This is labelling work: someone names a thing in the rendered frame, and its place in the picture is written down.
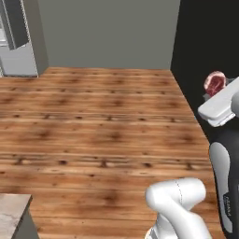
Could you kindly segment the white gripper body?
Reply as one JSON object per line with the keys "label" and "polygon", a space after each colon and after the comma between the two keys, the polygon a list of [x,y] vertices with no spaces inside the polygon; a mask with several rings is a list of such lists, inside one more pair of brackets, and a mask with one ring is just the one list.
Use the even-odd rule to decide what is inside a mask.
{"label": "white gripper body", "polygon": [[239,92],[239,77],[217,94],[209,98],[198,107],[198,113],[212,127],[223,126],[235,117],[232,112],[232,97]]}

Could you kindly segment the red raw steak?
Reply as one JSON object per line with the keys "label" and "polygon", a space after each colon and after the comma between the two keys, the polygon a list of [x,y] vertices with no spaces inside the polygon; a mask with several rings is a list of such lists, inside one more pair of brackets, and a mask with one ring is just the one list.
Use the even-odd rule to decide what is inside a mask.
{"label": "red raw steak", "polygon": [[226,77],[222,72],[215,71],[208,75],[204,89],[209,96],[214,96],[226,87]]}

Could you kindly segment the grey fridge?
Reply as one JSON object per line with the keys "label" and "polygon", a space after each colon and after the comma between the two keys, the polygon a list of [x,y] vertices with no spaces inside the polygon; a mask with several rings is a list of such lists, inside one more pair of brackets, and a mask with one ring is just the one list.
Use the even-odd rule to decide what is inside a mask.
{"label": "grey fridge", "polygon": [[38,77],[49,67],[37,0],[21,0],[28,42],[10,50],[0,19],[0,77]]}

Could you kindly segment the grey fridge door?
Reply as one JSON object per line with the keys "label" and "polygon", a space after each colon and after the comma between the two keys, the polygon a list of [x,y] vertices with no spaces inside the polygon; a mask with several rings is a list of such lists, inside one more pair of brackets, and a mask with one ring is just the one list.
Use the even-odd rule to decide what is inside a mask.
{"label": "grey fridge door", "polygon": [[0,0],[0,19],[10,50],[28,42],[21,0]]}

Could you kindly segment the grey marble counter unit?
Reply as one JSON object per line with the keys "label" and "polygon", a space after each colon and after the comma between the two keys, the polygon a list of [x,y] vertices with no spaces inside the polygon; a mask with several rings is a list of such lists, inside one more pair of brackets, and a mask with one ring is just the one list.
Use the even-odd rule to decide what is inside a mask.
{"label": "grey marble counter unit", "polygon": [[30,214],[31,194],[0,193],[0,239],[40,239]]}

